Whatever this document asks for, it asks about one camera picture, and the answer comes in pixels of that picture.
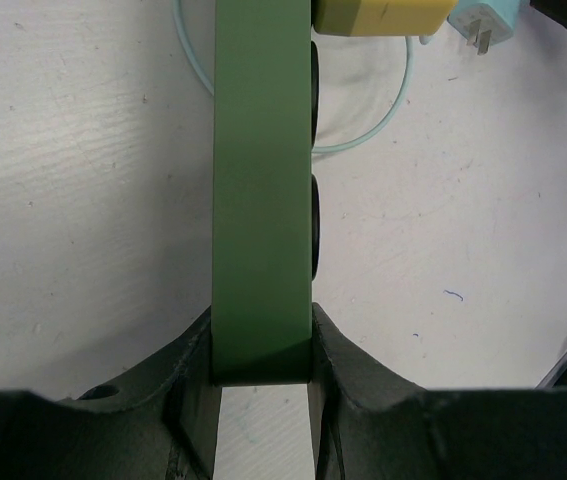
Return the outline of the teal charger plug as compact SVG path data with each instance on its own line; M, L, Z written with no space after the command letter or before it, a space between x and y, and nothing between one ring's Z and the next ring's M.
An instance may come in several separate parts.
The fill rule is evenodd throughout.
M460 0L447 21L482 56L513 36L520 6L520 0Z

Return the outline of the green power strip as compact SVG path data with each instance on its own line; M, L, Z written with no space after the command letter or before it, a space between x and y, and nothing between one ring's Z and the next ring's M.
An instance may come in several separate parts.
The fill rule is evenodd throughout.
M216 5L212 371L304 383L311 358L311 5Z

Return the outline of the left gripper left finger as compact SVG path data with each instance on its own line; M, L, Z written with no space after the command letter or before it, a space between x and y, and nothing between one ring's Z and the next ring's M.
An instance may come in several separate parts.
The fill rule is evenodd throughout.
M0 479L210 479L221 390L210 314L77 399L0 391Z

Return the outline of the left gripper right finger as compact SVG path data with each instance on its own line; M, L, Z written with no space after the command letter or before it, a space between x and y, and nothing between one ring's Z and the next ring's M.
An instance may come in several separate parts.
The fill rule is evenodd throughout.
M313 306L318 479L567 479L567 387L426 390Z

